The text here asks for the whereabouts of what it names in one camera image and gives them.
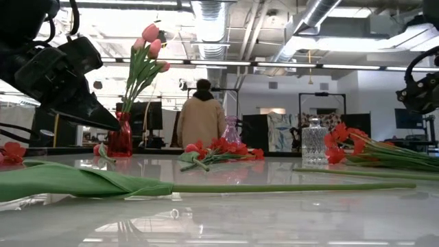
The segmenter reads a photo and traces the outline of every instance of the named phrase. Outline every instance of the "beige jacket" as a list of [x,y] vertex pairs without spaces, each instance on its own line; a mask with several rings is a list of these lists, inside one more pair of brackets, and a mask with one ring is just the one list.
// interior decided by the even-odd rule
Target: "beige jacket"
[[178,119],[178,144],[185,148],[201,140],[206,147],[211,144],[212,138],[220,138],[225,129],[224,111],[216,99],[203,102],[192,97],[183,105]]

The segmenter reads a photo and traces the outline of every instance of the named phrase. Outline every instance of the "person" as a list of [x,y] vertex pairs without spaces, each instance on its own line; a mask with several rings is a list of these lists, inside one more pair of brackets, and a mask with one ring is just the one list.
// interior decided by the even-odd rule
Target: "person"
[[220,138],[226,129],[224,111],[213,99],[210,88],[208,80],[198,80],[197,91],[183,105],[177,126],[178,144],[182,148],[197,141],[209,146],[212,139]]

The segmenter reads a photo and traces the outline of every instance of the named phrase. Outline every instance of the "dark hair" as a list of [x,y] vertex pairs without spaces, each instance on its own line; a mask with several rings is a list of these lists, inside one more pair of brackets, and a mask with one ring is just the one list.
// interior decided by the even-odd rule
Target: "dark hair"
[[197,81],[197,90],[208,91],[211,89],[211,83],[206,79],[199,79]]

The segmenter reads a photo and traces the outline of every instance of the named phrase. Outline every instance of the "red glass vase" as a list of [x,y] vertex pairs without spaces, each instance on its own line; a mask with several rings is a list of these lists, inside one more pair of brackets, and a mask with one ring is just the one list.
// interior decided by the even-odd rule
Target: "red glass vase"
[[108,135],[109,157],[131,157],[132,156],[132,133],[129,123],[130,113],[116,112],[121,130],[110,131]]

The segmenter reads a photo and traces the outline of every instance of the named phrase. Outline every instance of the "pink tulip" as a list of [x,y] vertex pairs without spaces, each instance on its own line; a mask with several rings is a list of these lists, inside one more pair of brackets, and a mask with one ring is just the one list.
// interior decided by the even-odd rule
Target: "pink tulip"
[[169,68],[171,67],[171,64],[169,64],[169,63],[166,62],[166,61],[159,61],[159,62],[157,62],[157,65],[162,66],[162,67],[160,68],[160,71],[159,71],[160,73],[163,73],[163,72],[168,71]]
[[146,41],[142,38],[138,38],[136,39],[136,42],[134,42],[132,48],[134,48],[134,50],[138,51],[140,49],[145,48],[145,43]]
[[158,27],[155,24],[147,26],[142,32],[142,38],[149,43],[154,42],[158,37]]
[[159,39],[154,40],[150,45],[148,58],[157,59],[161,47],[162,47],[162,42]]

